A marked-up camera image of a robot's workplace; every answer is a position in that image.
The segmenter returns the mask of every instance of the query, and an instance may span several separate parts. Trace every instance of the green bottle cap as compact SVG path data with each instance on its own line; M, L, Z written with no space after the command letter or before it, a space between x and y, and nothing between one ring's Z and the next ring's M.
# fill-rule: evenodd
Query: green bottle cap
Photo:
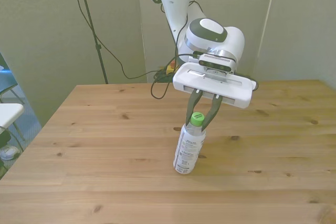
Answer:
M202 113L194 112L191 116L190 122L193 126L200 127L203 124L205 117Z

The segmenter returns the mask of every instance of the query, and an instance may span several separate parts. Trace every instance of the wooden table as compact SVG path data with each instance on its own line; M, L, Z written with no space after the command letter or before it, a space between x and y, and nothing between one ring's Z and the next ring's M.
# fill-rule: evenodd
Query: wooden table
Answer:
M77 86L0 181L1 223L335 223L333 90L261 83L249 108L221 107L195 170L180 175L172 163L188 97Z

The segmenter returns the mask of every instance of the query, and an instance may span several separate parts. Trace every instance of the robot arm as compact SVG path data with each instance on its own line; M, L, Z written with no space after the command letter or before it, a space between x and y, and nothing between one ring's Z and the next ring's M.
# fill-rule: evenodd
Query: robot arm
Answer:
M201 90L203 97L221 96L222 103L248 107L256 82L234 75L244 50L243 33L206 18L197 4L190 4L192 0L153 1L164 6L178 54L203 53L197 59L180 57L187 63L174 76L175 89L188 93Z

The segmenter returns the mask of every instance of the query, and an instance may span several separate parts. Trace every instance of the yellow connector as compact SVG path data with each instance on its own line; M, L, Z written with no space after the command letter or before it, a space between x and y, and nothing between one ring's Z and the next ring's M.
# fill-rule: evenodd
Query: yellow connector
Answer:
M175 62L172 62L172 63L167 67L166 74L169 74L169 73L174 72L174 67L175 67ZM175 73L177 72L178 69L179 69L179 66L176 66Z

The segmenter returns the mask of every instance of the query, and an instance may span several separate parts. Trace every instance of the plastic bottle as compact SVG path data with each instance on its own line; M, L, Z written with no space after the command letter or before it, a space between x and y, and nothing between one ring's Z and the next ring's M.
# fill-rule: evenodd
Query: plastic bottle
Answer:
M205 131L202 131L204 115L193 113L190 123L181 129L179 143L175 151L174 169L181 174L189 174L195 167L199 152L205 139Z

